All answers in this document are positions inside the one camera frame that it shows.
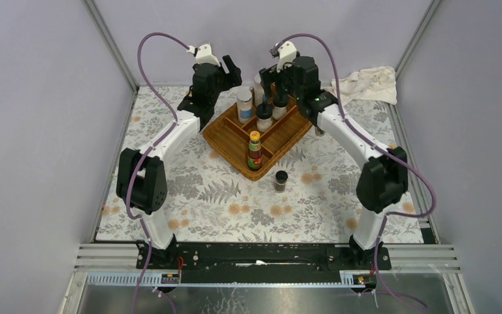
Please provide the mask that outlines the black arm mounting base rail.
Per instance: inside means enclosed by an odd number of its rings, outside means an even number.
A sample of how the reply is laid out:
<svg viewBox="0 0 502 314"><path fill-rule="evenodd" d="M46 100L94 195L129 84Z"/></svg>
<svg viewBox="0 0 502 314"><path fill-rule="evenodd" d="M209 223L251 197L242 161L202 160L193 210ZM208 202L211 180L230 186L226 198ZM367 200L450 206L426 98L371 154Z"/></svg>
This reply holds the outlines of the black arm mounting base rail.
<svg viewBox="0 0 502 314"><path fill-rule="evenodd" d="M135 243L137 269L173 270L183 284L336 283L340 271L373 276L392 268L383 245L362 252L328 243L202 243L173 241L166 249Z"/></svg>

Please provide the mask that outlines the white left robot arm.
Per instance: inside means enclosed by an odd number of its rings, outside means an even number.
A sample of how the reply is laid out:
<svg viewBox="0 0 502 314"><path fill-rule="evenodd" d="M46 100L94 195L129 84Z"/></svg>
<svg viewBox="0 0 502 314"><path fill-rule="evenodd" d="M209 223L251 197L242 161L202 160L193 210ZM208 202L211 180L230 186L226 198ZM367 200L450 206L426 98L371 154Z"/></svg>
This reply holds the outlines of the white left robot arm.
<svg viewBox="0 0 502 314"><path fill-rule="evenodd" d="M124 201L128 216L142 224L144 247L162 269L173 266L178 257L176 238L162 209L168 193L165 161L209 123L219 95L241 84L241 70L229 55L220 65L194 64L192 85L173 122L140 148L126 148L120 154L116 195Z"/></svg>

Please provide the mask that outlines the silver lid jar blue label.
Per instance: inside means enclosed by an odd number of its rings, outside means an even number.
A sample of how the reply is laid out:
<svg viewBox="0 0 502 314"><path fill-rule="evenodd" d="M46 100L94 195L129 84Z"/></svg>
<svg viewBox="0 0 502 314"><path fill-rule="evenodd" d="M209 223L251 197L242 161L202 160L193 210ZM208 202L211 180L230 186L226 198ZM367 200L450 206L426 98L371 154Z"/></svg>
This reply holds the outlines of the silver lid jar blue label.
<svg viewBox="0 0 502 314"><path fill-rule="evenodd" d="M237 118L241 124L247 123L253 117L252 93L248 88L237 92Z"/></svg>

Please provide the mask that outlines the silver lid white grain jar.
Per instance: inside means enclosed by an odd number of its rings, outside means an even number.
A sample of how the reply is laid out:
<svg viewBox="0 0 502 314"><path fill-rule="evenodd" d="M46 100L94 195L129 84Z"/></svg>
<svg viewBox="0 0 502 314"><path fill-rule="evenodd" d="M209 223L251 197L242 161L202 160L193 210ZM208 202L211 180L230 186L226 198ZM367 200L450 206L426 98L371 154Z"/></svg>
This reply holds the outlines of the silver lid white grain jar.
<svg viewBox="0 0 502 314"><path fill-rule="evenodd" d="M259 73L254 77L254 105L258 106L263 103L264 90L261 85L261 77Z"/></svg>

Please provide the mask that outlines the brown wicker divided basket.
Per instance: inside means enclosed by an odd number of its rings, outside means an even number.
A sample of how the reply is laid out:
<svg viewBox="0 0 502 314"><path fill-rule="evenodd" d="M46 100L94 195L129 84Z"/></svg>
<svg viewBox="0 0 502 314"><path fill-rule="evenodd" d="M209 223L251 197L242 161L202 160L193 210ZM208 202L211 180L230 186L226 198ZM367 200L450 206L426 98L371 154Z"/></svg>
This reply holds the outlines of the brown wicker divided basket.
<svg viewBox="0 0 502 314"><path fill-rule="evenodd" d="M281 120L261 134L262 163L259 169L248 166L249 133L256 130L257 117L245 124L237 118L237 104L228 107L203 131L207 143L243 177L256 181L286 155L293 146L311 129L312 124L303 118L294 98L290 98L288 112Z"/></svg>

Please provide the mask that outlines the white jar wide black lid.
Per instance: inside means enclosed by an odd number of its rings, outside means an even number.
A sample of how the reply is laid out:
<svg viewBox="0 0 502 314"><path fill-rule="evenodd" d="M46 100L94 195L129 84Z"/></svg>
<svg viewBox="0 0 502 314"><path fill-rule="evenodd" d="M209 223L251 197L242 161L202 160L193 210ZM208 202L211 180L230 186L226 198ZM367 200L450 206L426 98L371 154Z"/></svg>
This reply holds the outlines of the white jar wide black lid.
<svg viewBox="0 0 502 314"><path fill-rule="evenodd" d="M259 132L266 132L273 125L273 109L268 103L261 103L256 107L256 126Z"/></svg>

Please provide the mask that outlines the white bottle black cap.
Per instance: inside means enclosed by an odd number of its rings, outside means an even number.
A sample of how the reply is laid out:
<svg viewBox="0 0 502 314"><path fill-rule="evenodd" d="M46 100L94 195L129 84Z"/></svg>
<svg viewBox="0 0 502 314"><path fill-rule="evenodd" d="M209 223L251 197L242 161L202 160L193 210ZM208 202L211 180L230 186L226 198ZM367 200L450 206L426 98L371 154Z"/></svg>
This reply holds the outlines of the white bottle black cap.
<svg viewBox="0 0 502 314"><path fill-rule="evenodd" d="M276 96L273 98L273 114L274 120L280 120L288 112L289 97L287 95Z"/></svg>

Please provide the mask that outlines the red sauce bottle yellow cap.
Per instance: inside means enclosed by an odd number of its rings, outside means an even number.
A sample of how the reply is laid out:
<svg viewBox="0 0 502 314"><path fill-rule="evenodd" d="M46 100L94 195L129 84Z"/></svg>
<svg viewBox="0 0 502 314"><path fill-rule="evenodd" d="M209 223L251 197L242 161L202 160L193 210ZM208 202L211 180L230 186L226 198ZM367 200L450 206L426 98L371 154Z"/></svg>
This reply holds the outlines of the red sauce bottle yellow cap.
<svg viewBox="0 0 502 314"><path fill-rule="evenodd" d="M257 170L262 166L262 145L259 131L251 131L248 142L248 167Z"/></svg>

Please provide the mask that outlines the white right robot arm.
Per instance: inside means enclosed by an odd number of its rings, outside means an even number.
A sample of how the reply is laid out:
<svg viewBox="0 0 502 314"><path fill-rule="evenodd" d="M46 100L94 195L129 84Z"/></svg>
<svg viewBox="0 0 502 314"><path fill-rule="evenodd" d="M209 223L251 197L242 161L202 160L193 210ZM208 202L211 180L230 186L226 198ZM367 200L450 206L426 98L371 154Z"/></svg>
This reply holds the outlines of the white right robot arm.
<svg viewBox="0 0 502 314"><path fill-rule="evenodd" d="M351 155L361 173L356 195L363 209L344 257L364 270L375 260L382 216L408 190L407 153L378 142L343 108L338 92L321 86L319 68L310 56L298 56L259 71L265 95L274 103L293 99L303 118L328 133Z"/></svg>

